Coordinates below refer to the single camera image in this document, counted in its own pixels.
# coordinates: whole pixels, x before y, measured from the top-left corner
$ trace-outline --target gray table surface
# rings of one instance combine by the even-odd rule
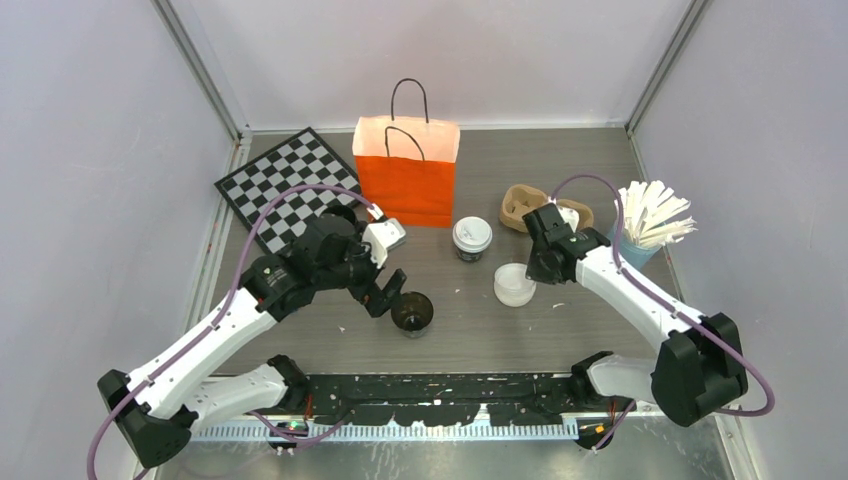
[[[322,137],[351,166],[351,133]],[[285,137],[253,139],[251,158]],[[218,374],[240,374],[277,354],[294,358],[312,373],[527,372],[568,371],[600,350],[649,357],[647,342],[615,310],[575,284],[539,285],[521,308],[502,305],[492,289],[495,270],[526,262],[530,239],[498,221],[507,188],[517,183],[549,191],[577,173],[600,174],[617,186],[639,178],[623,129],[478,130],[462,132],[457,161],[454,221],[476,215],[494,230],[492,245],[475,264],[459,261],[450,229],[407,228],[407,242],[391,254],[389,271],[403,268],[405,291],[426,294],[435,306],[429,331],[415,340],[399,333],[388,314],[370,318],[346,291],[322,292],[313,305],[285,319],[233,355]],[[589,205],[602,233],[612,225],[610,192],[592,180],[578,180],[562,197]],[[216,298],[223,298],[234,274],[247,229],[233,221]],[[254,245],[251,257],[261,254]],[[674,292],[660,253],[643,272]]]

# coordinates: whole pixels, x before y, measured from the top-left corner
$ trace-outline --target black rope handle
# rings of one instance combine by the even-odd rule
[[[390,107],[390,111],[392,113],[392,121],[395,121],[395,94],[397,93],[397,88],[403,82],[415,82],[421,88],[421,93],[424,94],[424,120],[426,120],[427,123],[430,123],[430,112],[427,110],[427,92],[424,90],[424,86],[421,85],[421,82],[414,78],[404,78],[403,80],[399,81],[397,85],[395,85],[395,89],[392,90],[392,105]]]
[[[386,156],[387,156],[387,157],[391,157],[391,154],[389,154],[389,130],[397,130],[398,132],[400,132],[400,133],[402,133],[402,134],[406,135],[407,137],[409,137],[409,139],[410,139],[410,140],[412,140],[412,143],[414,143],[414,144],[415,144],[415,146],[416,146],[416,147],[418,147],[418,151],[419,151],[419,152],[421,152],[421,160],[426,162],[426,160],[424,160],[424,150],[422,150],[422,149],[421,149],[421,145],[419,145],[419,144],[418,144],[418,141],[417,141],[417,140],[415,140],[415,137],[413,137],[413,136],[412,136],[412,135],[410,135],[409,133],[404,132],[403,130],[401,130],[401,129],[397,128],[397,127],[393,127],[393,126],[391,126],[391,125],[389,125],[388,127],[386,127]]]

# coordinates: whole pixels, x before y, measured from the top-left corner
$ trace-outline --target checkered pattern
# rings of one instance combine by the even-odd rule
[[[323,183],[361,193],[356,173],[311,128],[294,135],[215,186],[249,229],[266,205],[295,185]],[[259,227],[257,242],[267,253],[279,251],[306,230],[306,221],[331,205],[352,205],[348,195],[307,190],[279,204]]]

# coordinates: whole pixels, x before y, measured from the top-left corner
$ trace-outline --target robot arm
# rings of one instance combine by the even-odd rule
[[[619,273],[608,239],[591,228],[575,232],[567,220],[553,203],[524,216],[533,239],[528,276],[552,285],[572,281],[595,292],[632,323],[657,352],[655,360],[628,359],[612,352],[594,355],[572,368],[576,392],[655,403],[682,426],[695,423],[747,392],[742,365]],[[726,315],[706,317],[635,269],[628,272],[674,305],[676,313],[697,319],[741,353],[739,332]]]
[[[311,304],[318,291],[346,288],[372,317],[383,315],[400,298],[406,275],[396,270],[382,289],[376,280],[388,252],[401,245],[405,235],[395,220],[367,224],[357,222],[349,208],[327,209],[280,253],[260,257],[244,272],[220,323],[213,320],[224,301],[145,365],[129,374],[112,370],[104,375],[97,385],[110,409],[142,382],[150,383],[115,419],[142,465],[161,465],[185,447],[192,433],[233,416],[260,408],[300,407],[307,396],[306,377],[282,355],[243,375],[202,383],[247,342]],[[157,368],[194,343],[150,382]]]

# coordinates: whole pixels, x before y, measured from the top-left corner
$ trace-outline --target white plastic container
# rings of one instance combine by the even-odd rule
[[[495,296],[507,307],[527,305],[536,293],[536,282],[527,278],[527,265],[507,263],[495,271]]]

